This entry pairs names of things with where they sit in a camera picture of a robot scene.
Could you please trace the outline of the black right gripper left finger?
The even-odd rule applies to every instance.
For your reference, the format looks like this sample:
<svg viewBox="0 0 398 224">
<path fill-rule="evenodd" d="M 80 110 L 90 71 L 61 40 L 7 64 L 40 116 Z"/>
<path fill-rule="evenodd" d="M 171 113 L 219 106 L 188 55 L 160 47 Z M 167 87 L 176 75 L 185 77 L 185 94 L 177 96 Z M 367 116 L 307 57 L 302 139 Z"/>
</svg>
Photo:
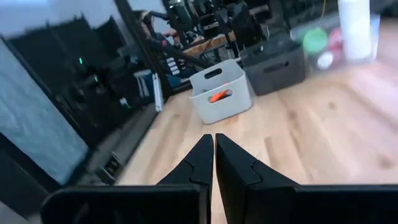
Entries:
<svg viewBox="0 0 398 224">
<path fill-rule="evenodd" d="M 203 135 L 155 185 L 61 189 L 42 205 L 43 224 L 209 224 L 214 141 Z"/>
</svg>

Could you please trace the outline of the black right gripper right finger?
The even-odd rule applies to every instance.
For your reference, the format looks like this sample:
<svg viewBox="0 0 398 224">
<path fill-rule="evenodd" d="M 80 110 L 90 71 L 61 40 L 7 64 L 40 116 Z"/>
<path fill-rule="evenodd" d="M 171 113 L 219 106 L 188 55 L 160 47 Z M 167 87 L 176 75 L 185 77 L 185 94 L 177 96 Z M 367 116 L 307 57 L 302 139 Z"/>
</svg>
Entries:
<svg viewBox="0 0 398 224">
<path fill-rule="evenodd" d="M 228 224 L 398 224 L 398 185 L 301 185 L 216 134 Z"/>
</svg>

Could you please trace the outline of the orange scissors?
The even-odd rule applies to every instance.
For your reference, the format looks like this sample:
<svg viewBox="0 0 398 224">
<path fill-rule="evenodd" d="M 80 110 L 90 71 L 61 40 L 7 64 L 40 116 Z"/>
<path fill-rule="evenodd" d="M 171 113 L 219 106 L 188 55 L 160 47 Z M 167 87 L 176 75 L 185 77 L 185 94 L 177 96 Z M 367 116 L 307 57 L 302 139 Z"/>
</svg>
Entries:
<svg viewBox="0 0 398 224">
<path fill-rule="evenodd" d="M 225 98 L 227 98 L 227 97 L 229 97 L 229 96 L 231 96 L 231 95 L 232 95 L 231 90 L 229 90 L 229 89 L 227 89 L 227 90 L 222 90 L 222 91 L 220 91 L 220 92 L 218 92 L 218 93 L 215 93 L 215 94 L 211 95 L 211 96 L 208 98 L 208 102 L 209 102 L 209 103 L 215 103 L 215 102 L 220 101 L 220 100 L 223 100 L 223 99 L 225 99 Z"/>
</svg>

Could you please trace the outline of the green paint bottle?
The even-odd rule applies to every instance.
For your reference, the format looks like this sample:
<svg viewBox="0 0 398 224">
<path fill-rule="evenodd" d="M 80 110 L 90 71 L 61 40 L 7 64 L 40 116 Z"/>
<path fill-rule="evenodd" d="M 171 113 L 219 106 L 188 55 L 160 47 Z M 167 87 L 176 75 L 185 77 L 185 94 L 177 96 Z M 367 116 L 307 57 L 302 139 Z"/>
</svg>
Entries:
<svg viewBox="0 0 398 224">
<path fill-rule="evenodd" d="M 315 28 L 308 30 L 302 40 L 306 54 L 317 54 L 328 45 L 328 35 L 324 29 Z"/>
</svg>

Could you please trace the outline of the white paint bottle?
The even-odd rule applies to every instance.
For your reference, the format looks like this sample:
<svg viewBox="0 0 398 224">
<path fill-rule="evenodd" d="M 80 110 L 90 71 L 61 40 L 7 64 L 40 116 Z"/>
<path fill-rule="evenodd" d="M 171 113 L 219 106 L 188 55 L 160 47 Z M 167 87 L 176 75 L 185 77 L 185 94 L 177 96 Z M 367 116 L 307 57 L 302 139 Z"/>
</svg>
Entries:
<svg viewBox="0 0 398 224">
<path fill-rule="evenodd" d="M 354 62 L 369 57 L 370 0 L 338 0 L 338 15 L 345 58 Z"/>
</svg>

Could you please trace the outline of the light grey plastic bin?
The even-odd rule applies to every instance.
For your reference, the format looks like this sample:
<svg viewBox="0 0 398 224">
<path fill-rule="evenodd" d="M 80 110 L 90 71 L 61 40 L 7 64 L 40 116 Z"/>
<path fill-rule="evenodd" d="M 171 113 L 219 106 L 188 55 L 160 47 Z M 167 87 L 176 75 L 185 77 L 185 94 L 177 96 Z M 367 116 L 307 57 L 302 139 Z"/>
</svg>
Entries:
<svg viewBox="0 0 398 224">
<path fill-rule="evenodd" d="M 190 83 L 190 102 L 205 124 L 215 123 L 248 110 L 255 97 L 245 71 L 233 59 L 192 75 Z M 227 89 L 231 90 L 231 96 L 215 103 L 208 102 L 211 95 Z"/>
</svg>

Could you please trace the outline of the white upright strip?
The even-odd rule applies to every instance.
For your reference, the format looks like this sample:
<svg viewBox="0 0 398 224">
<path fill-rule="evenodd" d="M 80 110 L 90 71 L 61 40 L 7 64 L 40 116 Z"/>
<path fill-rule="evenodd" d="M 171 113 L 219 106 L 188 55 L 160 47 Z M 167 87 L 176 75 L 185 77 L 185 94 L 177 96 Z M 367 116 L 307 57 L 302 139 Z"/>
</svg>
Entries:
<svg viewBox="0 0 398 224">
<path fill-rule="evenodd" d="M 163 110 L 164 98 L 162 94 L 161 81 L 158 74 L 152 74 L 152 82 L 154 89 L 155 110 L 156 112 L 160 113 Z"/>
</svg>

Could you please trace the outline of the dark grey plastic bin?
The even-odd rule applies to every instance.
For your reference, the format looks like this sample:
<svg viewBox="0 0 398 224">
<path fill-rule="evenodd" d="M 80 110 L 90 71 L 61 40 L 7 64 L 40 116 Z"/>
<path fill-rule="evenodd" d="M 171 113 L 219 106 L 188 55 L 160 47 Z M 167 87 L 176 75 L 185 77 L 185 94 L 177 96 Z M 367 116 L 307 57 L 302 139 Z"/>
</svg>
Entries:
<svg viewBox="0 0 398 224">
<path fill-rule="evenodd" d="M 239 53 L 257 96 L 301 83 L 306 77 L 303 48 L 287 36 L 273 37 Z"/>
</svg>

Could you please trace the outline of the grey-blue panel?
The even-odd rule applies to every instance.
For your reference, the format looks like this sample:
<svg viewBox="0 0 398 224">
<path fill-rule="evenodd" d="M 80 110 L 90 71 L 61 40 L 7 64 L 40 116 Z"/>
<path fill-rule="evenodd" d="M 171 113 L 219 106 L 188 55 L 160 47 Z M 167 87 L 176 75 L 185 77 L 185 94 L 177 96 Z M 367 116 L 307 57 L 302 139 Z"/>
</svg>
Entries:
<svg viewBox="0 0 398 224">
<path fill-rule="evenodd" d="M 88 147 L 0 40 L 0 132 L 59 184 Z"/>
</svg>

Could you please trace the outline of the background wooden table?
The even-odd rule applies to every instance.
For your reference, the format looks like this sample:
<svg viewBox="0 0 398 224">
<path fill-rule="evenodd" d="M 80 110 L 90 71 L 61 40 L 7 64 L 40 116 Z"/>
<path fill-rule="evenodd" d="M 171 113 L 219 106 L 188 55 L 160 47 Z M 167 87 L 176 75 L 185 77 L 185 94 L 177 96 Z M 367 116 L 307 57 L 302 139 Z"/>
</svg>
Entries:
<svg viewBox="0 0 398 224">
<path fill-rule="evenodd" d="M 199 57 L 200 55 L 209 52 L 214 49 L 218 49 L 222 46 L 228 45 L 229 42 L 236 41 L 234 32 L 229 32 L 228 37 L 225 34 L 217 35 L 211 39 L 205 40 L 203 43 L 194 45 L 187 50 L 184 50 L 184 54 Z"/>
</svg>

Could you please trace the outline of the person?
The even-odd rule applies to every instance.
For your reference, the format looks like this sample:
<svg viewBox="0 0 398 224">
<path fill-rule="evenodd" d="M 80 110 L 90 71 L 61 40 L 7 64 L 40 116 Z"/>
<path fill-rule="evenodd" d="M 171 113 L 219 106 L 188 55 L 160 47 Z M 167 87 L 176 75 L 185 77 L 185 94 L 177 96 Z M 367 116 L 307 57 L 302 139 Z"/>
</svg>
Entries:
<svg viewBox="0 0 398 224">
<path fill-rule="evenodd" d="M 154 17 L 151 11 L 148 10 L 134 10 L 132 12 L 147 38 L 160 43 L 162 46 L 169 46 L 175 49 L 181 49 L 182 44 L 178 32 L 173 28 L 169 28 L 164 32 L 157 32 L 154 26 Z"/>
</svg>

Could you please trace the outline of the black aluminium table frame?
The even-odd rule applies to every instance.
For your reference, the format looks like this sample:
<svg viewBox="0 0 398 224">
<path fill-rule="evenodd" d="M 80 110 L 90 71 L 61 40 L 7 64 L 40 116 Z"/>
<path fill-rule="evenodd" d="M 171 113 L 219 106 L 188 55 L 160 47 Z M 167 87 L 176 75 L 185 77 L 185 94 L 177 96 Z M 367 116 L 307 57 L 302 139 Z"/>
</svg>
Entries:
<svg viewBox="0 0 398 224">
<path fill-rule="evenodd" d="M 162 60 L 167 62 L 169 57 L 174 58 L 175 61 L 179 59 L 184 60 L 187 64 L 192 64 L 195 68 L 209 68 L 213 66 L 211 62 L 186 55 L 184 52 L 176 50 L 173 47 L 162 46 L 151 38 L 147 38 L 140 23 L 132 13 L 133 10 L 128 0 L 114 1 L 123 21 L 127 25 L 128 31 L 135 38 L 136 47 L 142 52 L 145 68 L 134 73 L 134 77 L 142 81 L 142 84 L 139 85 L 141 88 L 149 81 L 152 82 L 153 73 L 158 74 L 160 78 L 164 101 L 170 96 L 192 87 L 187 78 L 183 79 L 175 87 L 170 85 L 167 74 L 160 64 Z M 154 17 L 164 16 L 159 12 L 151 12 Z M 153 82 L 151 88 L 154 98 Z M 145 138 L 146 133 L 159 114 L 155 110 L 155 100 L 151 103 L 149 98 L 145 98 L 144 102 L 143 109 L 136 112 L 118 131 L 111 133 L 110 136 L 99 144 L 87 163 L 84 175 L 78 181 L 79 185 L 114 185 L 119 181 L 131 157 L 134 156 L 141 141 Z"/>
</svg>

